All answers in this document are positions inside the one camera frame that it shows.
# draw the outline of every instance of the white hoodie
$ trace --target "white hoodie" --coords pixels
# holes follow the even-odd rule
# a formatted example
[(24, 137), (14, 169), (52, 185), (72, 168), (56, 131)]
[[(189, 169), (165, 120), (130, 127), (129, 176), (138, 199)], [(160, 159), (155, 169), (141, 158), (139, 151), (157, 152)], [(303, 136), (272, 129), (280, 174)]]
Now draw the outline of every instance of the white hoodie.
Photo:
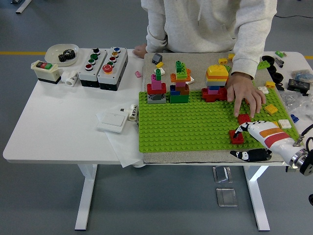
[(254, 77), (277, 0), (141, 0), (141, 6), (149, 18), (147, 52), (233, 49), (232, 72)]

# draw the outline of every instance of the metal floor plate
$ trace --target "metal floor plate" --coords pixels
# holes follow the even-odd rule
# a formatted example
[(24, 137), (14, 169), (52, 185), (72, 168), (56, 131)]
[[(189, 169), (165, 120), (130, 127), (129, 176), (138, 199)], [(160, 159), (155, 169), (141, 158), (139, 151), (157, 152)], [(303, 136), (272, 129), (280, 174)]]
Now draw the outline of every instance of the metal floor plate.
[(216, 183), (232, 183), (232, 177), (230, 174), (230, 168), (224, 166), (213, 167), (214, 181)]
[(220, 207), (236, 207), (237, 199), (235, 189), (233, 188), (217, 188), (217, 201)]

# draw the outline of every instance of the yellow floor stripe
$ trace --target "yellow floor stripe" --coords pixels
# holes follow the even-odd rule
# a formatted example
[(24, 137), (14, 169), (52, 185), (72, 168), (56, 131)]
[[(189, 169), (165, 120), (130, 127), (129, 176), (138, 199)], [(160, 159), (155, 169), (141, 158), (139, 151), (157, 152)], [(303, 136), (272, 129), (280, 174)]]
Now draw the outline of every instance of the yellow floor stripe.
[(0, 55), (45, 55), (44, 51), (0, 51)]

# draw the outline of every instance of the hoodie sleeve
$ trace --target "hoodie sleeve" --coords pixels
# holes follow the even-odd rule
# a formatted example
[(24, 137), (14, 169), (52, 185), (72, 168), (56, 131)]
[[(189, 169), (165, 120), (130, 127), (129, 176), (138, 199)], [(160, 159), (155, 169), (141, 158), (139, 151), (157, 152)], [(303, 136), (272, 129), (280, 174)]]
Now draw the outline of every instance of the hoodie sleeve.
[(277, 0), (241, 0), (236, 13), (232, 72), (244, 72), (254, 78), (276, 6)]
[(148, 53), (163, 52), (167, 45), (167, 37), (164, 30), (165, 9), (163, 0), (142, 0), (142, 8), (148, 12), (149, 25), (147, 27)]

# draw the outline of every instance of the lego tower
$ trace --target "lego tower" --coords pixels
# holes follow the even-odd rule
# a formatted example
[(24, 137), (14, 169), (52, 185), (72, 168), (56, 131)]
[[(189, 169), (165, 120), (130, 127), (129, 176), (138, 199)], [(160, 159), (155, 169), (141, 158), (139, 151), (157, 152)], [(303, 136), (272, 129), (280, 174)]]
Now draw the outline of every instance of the lego tower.
[(206, 71), (206, 88), (202, 89), (202, 98), (206, 102), (227, 100), (227, 91), (224, 87), (228, 79), (228, 71), (223, 65), (211, 65)]
[(189, 86), (186, 82), (190, 82), (191, 70), (187, 69), (181, 61), (176, 61), (176, 74), (171, 74), (171, 82), (175, 85), (170, 86), (171, 96), (170, 103), (188, 103)]
[(151, 83), (147, 84), (148, 104), (166, 103), (166, 84), (161, 81), (161, 70), (156, 69), (155, 74), (151, 74)]

